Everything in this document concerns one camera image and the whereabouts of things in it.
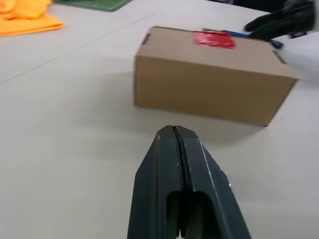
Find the table surface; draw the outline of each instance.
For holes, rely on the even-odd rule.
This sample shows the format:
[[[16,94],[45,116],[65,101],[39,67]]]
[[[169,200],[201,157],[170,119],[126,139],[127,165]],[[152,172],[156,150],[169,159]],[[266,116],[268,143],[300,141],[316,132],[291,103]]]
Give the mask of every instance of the table surface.
[[[49,12],[63,29],[0,38],[1,238],[126,238],[135,172],[168,124],[202,139],[253,238],[319,237],[317,34],[281,38],[300,80],[262,128],[132,100],[133,57],[149,27],[241,31],[262,12],[203,0]]]

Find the red sticker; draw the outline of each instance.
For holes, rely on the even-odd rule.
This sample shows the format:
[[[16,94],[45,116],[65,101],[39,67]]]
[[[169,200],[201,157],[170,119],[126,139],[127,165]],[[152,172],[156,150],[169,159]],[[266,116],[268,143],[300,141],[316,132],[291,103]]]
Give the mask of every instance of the red sticker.
[[[229,33],[219,31],[195,31],[194,39],[197,44],[223,47],[223,48],[235,48],[236,44],[231,38]]]

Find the box lid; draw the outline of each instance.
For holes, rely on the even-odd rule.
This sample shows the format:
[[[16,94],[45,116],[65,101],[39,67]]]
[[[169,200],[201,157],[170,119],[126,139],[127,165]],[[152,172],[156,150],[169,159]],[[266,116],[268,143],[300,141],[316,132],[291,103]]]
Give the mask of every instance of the box lid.
[[[233,40],[234,49],[198,45],[192,31],[155,26],[149,30],[137,56],[296,78],[270,43],[239,37]]]

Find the yellow towel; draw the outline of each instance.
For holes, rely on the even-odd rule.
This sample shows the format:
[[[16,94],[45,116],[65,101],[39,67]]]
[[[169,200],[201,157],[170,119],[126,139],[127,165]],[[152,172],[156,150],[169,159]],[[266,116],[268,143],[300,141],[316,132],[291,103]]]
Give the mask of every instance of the yellow towel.
[[[0,0],[0,36],[11,36],[63,27],[46,13],[51,0]]]

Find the robotic hand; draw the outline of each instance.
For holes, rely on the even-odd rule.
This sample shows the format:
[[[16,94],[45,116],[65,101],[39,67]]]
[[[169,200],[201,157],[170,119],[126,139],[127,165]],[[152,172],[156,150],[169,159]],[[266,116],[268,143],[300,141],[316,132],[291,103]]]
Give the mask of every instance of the robotic hand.
[[[307,31],[319,30],[317,14],[317,0],[287,0],[282,10],[260,16],[244,29],[251,32],[248,37],[265,41],[287,34],[295,38],[306,35]]]

